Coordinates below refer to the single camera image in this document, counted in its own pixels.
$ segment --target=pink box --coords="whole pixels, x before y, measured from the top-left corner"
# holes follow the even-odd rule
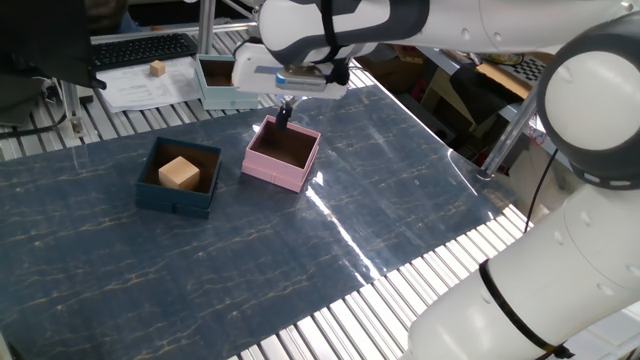
[[[286,131],[279,131],[276,119],[267,116],[247,146],[242,172],[299,193],[319,142],[320,133],[292,123]]]

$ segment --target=small wooden cube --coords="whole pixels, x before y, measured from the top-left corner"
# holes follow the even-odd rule
[[[154,61],[149,65],[149,73],[153,76],[160,77],[167,72],[167,66],[162,61]]]
[[[158,178],[160,185],[164,187],[191,191],[198,186],[200,170],[182,156],[178,156],[158,170]]]

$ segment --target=light blue box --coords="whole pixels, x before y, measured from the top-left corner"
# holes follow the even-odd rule
[[[198,92],[205,110],[257,109],[258,94],[238,91],[231,84],[235,60],[228,55],[196,56]]]

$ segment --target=black cable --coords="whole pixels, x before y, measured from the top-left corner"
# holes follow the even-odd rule
[[[62,114],[62,116],[60,117],[60,120],[58,120],[53,125],[49,125],[49,126],[45,126],[43,128],[37,128],[37,129],[29,129],[29,130],[20,130],[20,131],[12,131],[12,132],[0,133],[0,140],[13,139],[13,138],[16,138],[18,136],[35,135],[35,134],[40,134],[40,133],[43,133],[43,132],[46,132],[46,131],[51,131],[51,130],[55,129],[56,127],[58,127],[60,124],[62,124],[66,119],[67,119],[67,114],[65,113],[65,114]]]
[[[526,233],[529,230],[529,221],[531,220],[531,214],[533,213],[533,207],[536,204],[536,199],[538,198],[538,193],[540,192],[540,188],[542,187],[542,183],[544,182],[544,178],[547,177],[547,173],[551,168],[551,164],[553,164],[553,159],[558,155],[558,149],[556,149],[553,154],[551,154],[551,158],[549,159],[549,163],[547,167],[544,169],[542,173],[542,177],[540,178],[540,182],[538,182],[538,187],[536,188],[536,192],[533,194],[533,199],[531,200],[531,206],[529,207],[529,215],[527,215],[527,222],[524,224],[524,232]]]

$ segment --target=cable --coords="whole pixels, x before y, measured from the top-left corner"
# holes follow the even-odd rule
[[[538,198],[538,193],[540,192],[540,188],[542,187],[542,183],[544,182],[544,178],[547,177],[547,173],[549,172],[549,169],[551,168],[551,164],[553,164],[553,159],[556,158],[556,155],[558,155],[558,149],[556,149],[553,152],[553,154],[551,154],[551,158],[549,159],[549,163],[547,163],[547,167],[544,169],[544,172],[542,173],[542,177],[540,178],[540,181],[538,182],[538,187],[536,188],[536,192],[533,194],[533,199],[531,200],[531,206],[529,207],[529,214],[527,215],[527,222],[524,224],[524,232],[525,232],[525,234],[529,230],[529,221],[531,220],[531,214],[533,213],[533,207],[536,204],[536,199]]]
[[[46,131],[50,131],[50,130],[53,130],[56,127],[58,127],[66,119],[67,119],[67,114],[62,114],[62,116],[60,117],[60,120],[58,120],[53,125],[49,125],[49,126],[45,126],[43,128],[37,128],[37,129],[29,129],[29,130],[20,130],[20,131],[0,133],[0,140],[12,139],[12,138],[16,138],[18,136],[35,135],[35,134],[40,134],[40,133],[43,133],[43,132],[46,132]]]
[[[29,135],[35,135],[35,134],[40,134],[40,133],[43,133],[43,132],[51,131],[51,130],[55,129],[56,127],[58,127],[60,124],[62,124],[68,118],[69,109],[67,108],[67,102],[65,101],[64,90],[58,84],[58,80],[52,79],[51,81],[55,84],[56,88],[58,89],[58,94],[60,94],[60,98],[62,99],[62,103],[64,104],[64,114],[62,114],[60,119],[58,121],[56,121],[55,124],[49,125],[49,126],[45,126],[45,127],[42,127],[42,128],[0,133],[0,140],[13,139],[13,138],[16,138],[18,136],[29,136]]]

